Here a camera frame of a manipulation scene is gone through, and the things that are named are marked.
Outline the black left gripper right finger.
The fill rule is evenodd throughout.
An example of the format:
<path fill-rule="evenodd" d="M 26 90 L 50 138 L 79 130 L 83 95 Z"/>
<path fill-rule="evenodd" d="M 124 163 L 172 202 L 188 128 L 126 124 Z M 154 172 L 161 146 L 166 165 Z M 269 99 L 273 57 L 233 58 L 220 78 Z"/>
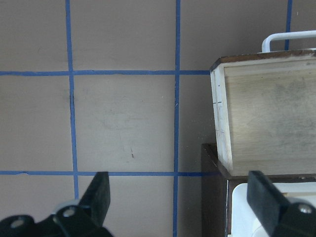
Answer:
<path fill-rule="evenodd" d="M 247 202 L 270 237 L 314 237 L 316 208 L 286 198 L 261 171 L 250 171 Z"/>

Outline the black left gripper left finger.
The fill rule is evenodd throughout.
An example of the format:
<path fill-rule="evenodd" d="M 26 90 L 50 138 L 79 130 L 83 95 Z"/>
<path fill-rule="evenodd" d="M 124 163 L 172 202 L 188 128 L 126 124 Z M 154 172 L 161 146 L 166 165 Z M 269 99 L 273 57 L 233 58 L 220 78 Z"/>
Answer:
<path fill-rule="evenodd" d="M 97 172 L 80 200 L 71 201 L 46 219 L 9 216 L 0 222 L 2 237 L 111 237 L 104 226 L 111 202 L 108 172 Z"/>

